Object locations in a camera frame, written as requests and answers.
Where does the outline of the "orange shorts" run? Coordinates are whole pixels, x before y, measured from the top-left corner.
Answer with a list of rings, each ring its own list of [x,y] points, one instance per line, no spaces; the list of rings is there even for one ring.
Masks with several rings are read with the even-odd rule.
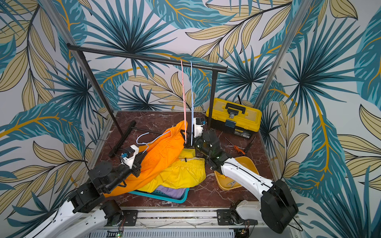
[[[147,155],[141,163],[139,177],[133,175],[125,179],[126,187],[118,186],[106,197],[122,195],[139,190],[156,178],[163,170],[178,160],[184,149],[185,139],[181,133],[186,130],[188,123],[179,122],[176,126],[167,129],[158,139],[152,142],[147,150]]]

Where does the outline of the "yellow shorts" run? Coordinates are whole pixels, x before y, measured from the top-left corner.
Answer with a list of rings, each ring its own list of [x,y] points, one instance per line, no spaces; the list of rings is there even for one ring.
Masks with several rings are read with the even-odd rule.
[[[152,193],[160,186],[170,189],[191,188],[206,178],[205,160],[195,156],[194,149],[183,149],[178,159],[139,191]]]

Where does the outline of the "purple shorts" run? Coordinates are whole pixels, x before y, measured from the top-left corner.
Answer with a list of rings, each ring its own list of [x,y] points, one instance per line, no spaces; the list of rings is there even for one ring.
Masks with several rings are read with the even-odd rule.
[[[162,185],[158,186],[156,188],[156,191],[162,192],[165,195],[169,196],[170,198],[173,199],[180,199],[184,193],[186,192],[186,188],[169,188],[169,187],[164,187]]]

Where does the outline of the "silver metal clothespin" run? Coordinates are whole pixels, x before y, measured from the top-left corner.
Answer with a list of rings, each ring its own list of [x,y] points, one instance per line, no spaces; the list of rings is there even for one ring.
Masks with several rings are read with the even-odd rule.
[[[228,183],[227,186],[229,188],[232,188],[235,184],[236,184],[236,181],[233,180],[232,182]]]

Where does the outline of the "white wire hanger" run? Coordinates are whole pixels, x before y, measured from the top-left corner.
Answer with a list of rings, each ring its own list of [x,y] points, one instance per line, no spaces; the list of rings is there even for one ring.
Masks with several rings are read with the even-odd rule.
[[[191,133],[190,133],[190,144],[193,146],[193,138],[194,138],[194,99],[193,99],[193,64],[190,62],[190,86],[191,86]]]

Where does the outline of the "pink wire hanger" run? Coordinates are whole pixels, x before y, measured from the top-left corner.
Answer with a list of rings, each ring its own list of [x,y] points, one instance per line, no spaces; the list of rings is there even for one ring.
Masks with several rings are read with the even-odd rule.
[[[184,82],[184,66],[183,60],[180,59],[181,62],[181,80],[182,80],[182,96],[183,96],[183,111],[184,111],[184,131],[187,131],[187,111],[186,111],[186,94],[185,94],[185,82]]]

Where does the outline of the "blue wire hanger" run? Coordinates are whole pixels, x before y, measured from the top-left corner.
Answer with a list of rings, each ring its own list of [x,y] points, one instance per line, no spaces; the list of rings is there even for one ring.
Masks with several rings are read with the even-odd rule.
[[[135,140],[135,145],[138,147],[139,152],[147,152],[151,150],[152,148],[157,146],[161,141],[163,141],[164,139],[167,139],[171,135],[171,132],[170,131],[164,132],[163,134],[151,139],[148,138],[149,134],[150,134],[149,132],[141,134]]]

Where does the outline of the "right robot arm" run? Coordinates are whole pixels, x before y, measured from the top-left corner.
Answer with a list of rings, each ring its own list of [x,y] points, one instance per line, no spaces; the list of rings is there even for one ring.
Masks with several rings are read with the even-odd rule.
[[[221,148],[214,131],[199,133],[193,138],[192,145],[205,156],[212,170],[231,178],[258,199],[258,202],[239,200],[229,209],[218,210],[219,225],[262,221],[272,231],[281,234],[295,219],[299,209],[284,181],[272,181],[244,167]]]

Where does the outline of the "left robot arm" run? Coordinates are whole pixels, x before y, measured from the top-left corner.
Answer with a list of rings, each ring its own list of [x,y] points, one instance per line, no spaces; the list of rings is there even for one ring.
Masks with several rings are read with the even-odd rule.
[[[117,187],[126,187],[128,176],[140,175],[141,163],[146,152],[125,154],[118,166],[104,161],[88,172],[89,179],[69,193],[58,210],[37,228],[28,238],[83,238],[106,225],[123,227],[126,216],[115,200],[106,200]]]

